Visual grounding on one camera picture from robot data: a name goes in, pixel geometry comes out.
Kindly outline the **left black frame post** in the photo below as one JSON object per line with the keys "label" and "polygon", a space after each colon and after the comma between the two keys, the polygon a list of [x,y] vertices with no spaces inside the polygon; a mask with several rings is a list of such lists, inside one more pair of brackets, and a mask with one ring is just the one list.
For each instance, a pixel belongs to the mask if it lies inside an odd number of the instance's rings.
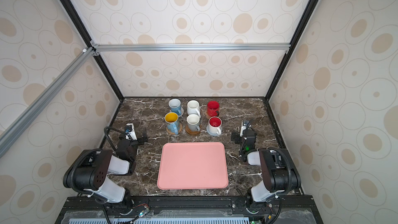
{"label": "left black frame post", "polygon": [[59,0],[59,1],[61,2],[61,5],[65,9],[67,15],[71,19],[74,27],[78,31],[79,35],[83,39],[86,46],[94,49],[94,51],[95,51],[94,60],[96,61],[97,65],[99,66],[100,70],[102,71],[102,73],[105,76],[106,80],[108,81],[109,85],[111,86],[116,97],[118,98],[118,100],[120,102],[122,102],[124,100],[124,96],[123,96],[121,90],[119,89],[119,87],[117,86],[116,81],[114,80],[113,76],[111,75],[104,59],[102,58],[100,53],[94,47],[94,42],[93,42],[86,26],[84,25],[82,19],[80,18],[80,15],[76,11],[72,1],[71,0]]}

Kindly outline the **white mug front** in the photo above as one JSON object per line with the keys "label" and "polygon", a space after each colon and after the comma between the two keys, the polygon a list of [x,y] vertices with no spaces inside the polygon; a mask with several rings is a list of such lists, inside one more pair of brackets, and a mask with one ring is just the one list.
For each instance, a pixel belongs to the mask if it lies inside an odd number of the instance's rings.
{"label": "white mug front", "polygon": [[187,117],[187,125],[191,132],[200,132],[200,116],[196,114],[190,114]]}

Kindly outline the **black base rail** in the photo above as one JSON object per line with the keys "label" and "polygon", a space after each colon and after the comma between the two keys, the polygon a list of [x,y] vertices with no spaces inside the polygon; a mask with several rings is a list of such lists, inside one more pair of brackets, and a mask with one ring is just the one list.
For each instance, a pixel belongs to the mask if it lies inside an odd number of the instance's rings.
{"label": "black base rail", "polygon": [[105,203],[67,198],[57,224],[321,224],[311,196],[257,203],[244,196],[146,196]]}

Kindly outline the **blue floral mug white inside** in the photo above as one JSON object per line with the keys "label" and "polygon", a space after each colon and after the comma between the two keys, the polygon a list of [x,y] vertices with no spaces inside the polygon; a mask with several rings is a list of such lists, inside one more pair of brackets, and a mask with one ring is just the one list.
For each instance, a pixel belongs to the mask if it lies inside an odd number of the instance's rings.
{"label": "blue floral mug white inside", "polygon": [[169,108],[172,113],[176,113],[177,116],[180,115],[181,111],[181,101],[179,99],[171,99],[169,101]]}

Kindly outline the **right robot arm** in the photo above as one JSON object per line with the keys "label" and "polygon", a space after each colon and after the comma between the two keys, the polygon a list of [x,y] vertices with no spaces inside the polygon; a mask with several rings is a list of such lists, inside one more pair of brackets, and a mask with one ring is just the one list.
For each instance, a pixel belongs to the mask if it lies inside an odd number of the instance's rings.
{"label": "right robot arm", "polygon": [[240,145],[239,158],[261,168],[262,181],[246,194],[247,207],[271,202],[301,187],[301,177],[287,149],[255,147],[257,134],[250,129],[231,133],[231,141]]}

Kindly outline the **multicolour woven round coaster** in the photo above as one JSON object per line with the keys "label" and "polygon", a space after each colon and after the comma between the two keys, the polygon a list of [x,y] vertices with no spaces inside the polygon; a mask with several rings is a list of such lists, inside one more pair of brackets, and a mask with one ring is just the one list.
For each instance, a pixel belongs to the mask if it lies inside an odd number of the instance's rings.
{"label": "multicolour woven round coaster", "polygon": [[184,114],[184,109],[183,108],[181,108],[180,111],[181,111],[181,113],[180,113],[180,115],[178,115],[178,117],[181,117]]}

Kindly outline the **right black frame post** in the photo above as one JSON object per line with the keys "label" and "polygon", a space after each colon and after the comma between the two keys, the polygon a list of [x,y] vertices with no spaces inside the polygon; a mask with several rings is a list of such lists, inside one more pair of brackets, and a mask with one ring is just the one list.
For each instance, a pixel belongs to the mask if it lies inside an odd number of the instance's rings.
{"label": "right black frame post", "polygon": [[269,88],[269,90],[268,90],[268,92],[267,92],[267,94],[265,96],[265,102],[269,102],[270,101],[270,99],[271,99],[271,97],[272,97],[272,95],[273,95],[273,93],[274,93],[274,91],[275,91],[275,89],[276,89],[276,87],[277,87],[277,85],[278,85],[283,73],[284,73],[284,70],[287,67],[288,63],[289,63],[289,60],[292,57],[293,52],[295,51],[295,49],[296,49],[296,47],[297,47],[297,45],[298,45],[298,43],[300,41],[300,38],[302,37],[302,34],[304,33],[304,30],[305,30],[305,28],[306,28],[306,26],[307,26],[307,24],[308,24],[308,22],[309,22],[309,20],[310,20],[310,18],[312,16],[312,14],[313,14],[318,2],[319,2],[319,0],[309,0],[308,1],[307,5],[306,5],[306,8],[304,9],[304,12],[302,14],[302,17],[299,20],[298,25],[296,27],[296,30],[295,30],[295,32],[294,32],[294,34],[292,36],[292,39],[291,39],[291,42],[290,42],[290,48],[287,51],[287,53],[284,55],[280,65],[278,67],[278,70],[277,70],[277,72],[276,72],[276,74],[275,74],[275,76],[274,76],[274,78],[272,80],[270,88]]}

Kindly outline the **black frame post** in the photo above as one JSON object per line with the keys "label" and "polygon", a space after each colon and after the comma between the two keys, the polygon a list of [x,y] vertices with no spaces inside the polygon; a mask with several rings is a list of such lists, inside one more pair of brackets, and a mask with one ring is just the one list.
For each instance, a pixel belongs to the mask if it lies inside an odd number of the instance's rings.
{"label": "black frame post", "polygon": [[71,19],[74,27],[78,31],[79,35],[83,39],[86,46],[94,49],[94,51],[95,51],[94,60],[96,61],[97,65],[99,66],[100,70],[102,71],[102,73],[105,76],[106,80],[108,81],[109,85],[111,86],[116,97],[118,98],[118,100],[120,102],[122,102],[124,100],[124,96],[123,96],[121,90],[119,89],[119,87],[117,86],[116,81],[114,80],[113,76],[111,75],[104,59],[102,58],[100,53],[94,47],[94,42],[93,42],[86,26],[84,25],[82,19],[80,18],[80,15],[76,11],[72,1],[71,0],[59,0],[59,1],[61,2],[61,5],[65,9],[67,15]]}
{"label": "black frame post", "polygon": [[283,73],[284,73],[284,70],[287,67],[288,63],[289,63],[289,60],[292,57],[293,52],[295,51],[295,49],[296,49],[296,47],[297,47],[297,45],[298,45],[298,43],[300,41],[300,38],[302,37],[302,34],[304,33],[304,30],[305,30],[305,28],[306,28],[306,26],[307,26],[307,24],[308,24],[308,22],[309,22],[309,20],[310,20],[310,18],[312,16],[312,14],[313,14],[318,2],[319,2],[319,0],[309,0],[308,1],[307,5],[306,5],[306,8],[304,9],[304,12],[302,14],[302,17],[299,20],[298,25],[296,27],[296,30],[295,30],[295,32],[294,32],[294,34],[292,36],[292,39],[291,39],[291,42],[290,42],[290,48],[287,51],[287,53],[284,55],[280,65],[278,67],[278,70],[277,70],[277,72],[276,72],[276,74],[275,74],[275,76],[274,76],[274,78],[272,80],[270,88],[269,88],[269,90],[268,90],[268,92],[267,92],[267,94],[265,96],[265,102],[269,102],[270,101],[270,99],[271,99],[271,97],[272,97],[272,95],[273,95],[273,93],[274,93],[274,91],[275,91],[275,89],[276,89],[276,87],[277,87],[277,85],[278,85]]}

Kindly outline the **horizontal aluminium frame bar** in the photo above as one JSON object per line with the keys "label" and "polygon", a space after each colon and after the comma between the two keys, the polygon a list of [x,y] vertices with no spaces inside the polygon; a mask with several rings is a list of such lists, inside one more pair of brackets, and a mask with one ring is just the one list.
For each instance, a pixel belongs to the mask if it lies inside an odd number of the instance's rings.
{"label": "horizontal aluminium frame bar", "polygon": [[290,49],[289,43],[246,43],[246,44],[94,44],[99,52],[144,52],[144,51],[252,51]]}

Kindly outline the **white mug red inside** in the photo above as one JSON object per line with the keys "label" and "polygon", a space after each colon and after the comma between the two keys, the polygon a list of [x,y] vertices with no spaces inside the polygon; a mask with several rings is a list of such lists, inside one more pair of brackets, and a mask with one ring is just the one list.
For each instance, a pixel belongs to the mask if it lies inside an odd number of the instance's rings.
{"label": "white mug red inside", "polygon": [[212,133],[222,134],[222,120],[219,117],[211,117],[207,126]]}

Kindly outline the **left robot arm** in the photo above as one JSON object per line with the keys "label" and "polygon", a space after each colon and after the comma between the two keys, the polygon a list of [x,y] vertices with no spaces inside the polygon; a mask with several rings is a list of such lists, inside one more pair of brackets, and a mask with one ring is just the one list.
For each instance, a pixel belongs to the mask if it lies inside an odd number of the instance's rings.
{"label": "left robot arm", "polygon": [[147,130],[137,136],[133,123],[123,130],[104,128],[111,149],[83,150],[63,177],[63,186],[93,197],[101,204],[116,204],[132,208],[133,200],[128,189],[114,183],[108,175],[130,176],[137,162],[138,147],[148,143]]}

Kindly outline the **woven rattan round coaster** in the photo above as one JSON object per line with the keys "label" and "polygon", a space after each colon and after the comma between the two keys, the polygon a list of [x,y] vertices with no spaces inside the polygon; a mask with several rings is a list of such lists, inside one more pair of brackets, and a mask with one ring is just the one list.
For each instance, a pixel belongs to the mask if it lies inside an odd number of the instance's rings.
{"label": "woven rattan round coaster", "polygon": [[174,129],[171,125],[168,125],[166,130],[169,135],[179,135],[182,132],[182,124],[180,123],[177,129]]}

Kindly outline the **brown paw shaped coaster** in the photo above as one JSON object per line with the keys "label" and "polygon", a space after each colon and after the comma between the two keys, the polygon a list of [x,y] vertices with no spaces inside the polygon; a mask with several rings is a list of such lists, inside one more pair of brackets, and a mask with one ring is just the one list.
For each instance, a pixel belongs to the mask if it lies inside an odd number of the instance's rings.
{"label": "brown paw shaped coaster", "polygon": [[205,116],[207,119],[210,119],[212,116],[209,116],[207,112],[205,112]]}

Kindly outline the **dark red mug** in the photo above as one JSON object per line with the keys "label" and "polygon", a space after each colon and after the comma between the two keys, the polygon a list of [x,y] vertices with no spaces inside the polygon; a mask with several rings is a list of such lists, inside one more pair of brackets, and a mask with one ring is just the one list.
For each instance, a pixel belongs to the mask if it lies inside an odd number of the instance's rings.
{"label": "dark red mug", "polygon": [[209,101],[207,103],[207,116],[211,117],[219,117],[220,115],[220,104],[217,101]]}

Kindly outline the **blue mug yellow inside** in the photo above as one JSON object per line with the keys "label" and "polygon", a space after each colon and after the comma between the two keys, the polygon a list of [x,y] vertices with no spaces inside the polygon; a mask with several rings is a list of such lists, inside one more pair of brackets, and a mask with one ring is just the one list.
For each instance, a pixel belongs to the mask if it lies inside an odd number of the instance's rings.
{"label": "blue mug yellow inside", "polygon": [[168,113],[165,115],[164,120],[166,122],[166,126],[171,125],[174,129],[177,129],[178,125],[179,125],[179,120],[178,120],[178,116],[176,113]]}

